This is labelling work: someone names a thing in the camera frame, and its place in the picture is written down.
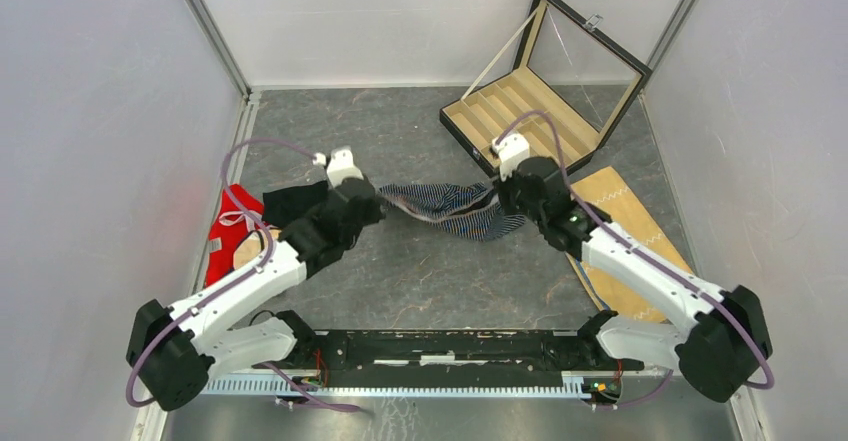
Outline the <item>black compartment box glass lid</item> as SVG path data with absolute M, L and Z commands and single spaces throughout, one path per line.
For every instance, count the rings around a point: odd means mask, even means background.
M 488 175 L 494 142 L 515 123 L 532 154 L 588 163 L 636 101 L 651 68 L 564 0 L 532 0 L 527 18 L 439 120 Z

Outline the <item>blue striped boxer shorts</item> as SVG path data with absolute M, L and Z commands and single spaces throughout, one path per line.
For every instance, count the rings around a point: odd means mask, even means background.
M 490 183 L 387 184 L 378 192 L 408 216 L 467 240 L 494 241 L 526 223 L 524 216 L 506 213 Z

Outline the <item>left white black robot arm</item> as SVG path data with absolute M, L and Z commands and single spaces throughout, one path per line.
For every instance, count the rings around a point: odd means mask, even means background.
M 268 241 L 259 257 L 221 281 L 169 306 L 152 299 L 139 307 L 126 354 L 132 368 L 127 402 L 174 411 L 209 381 L 233 371 L 280 360 L 290 368 L 306 366 L 314 342 L 283 320 L 273 317 L 240 329 L 235 323 L 339 261 L 363 228 L 382 217 L 375 188 L 365 179 L 347 178 Z

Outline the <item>black underwear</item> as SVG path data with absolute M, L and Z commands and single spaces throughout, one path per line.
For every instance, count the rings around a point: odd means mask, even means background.
M 269 226 L 284 228 L 326 201 L 328 182 L 291 186 L 262 195 L 262 221 Z

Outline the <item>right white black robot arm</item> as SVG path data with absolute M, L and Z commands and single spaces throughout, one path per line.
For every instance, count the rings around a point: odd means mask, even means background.
M 613 276 L 664 315 L 662 324 L 614 310 L 600 315 L 577 343 L 585 366 L 602 369 L 615 358 L 661 366 L 716 402 L 743 386 L 775 386 L 767 321 L 751 289 L 705 281 L 638 243 L 575 195 L 550 157 L 503 156 L 495 186 L 506 211 L 532 221 L 551 247 Z

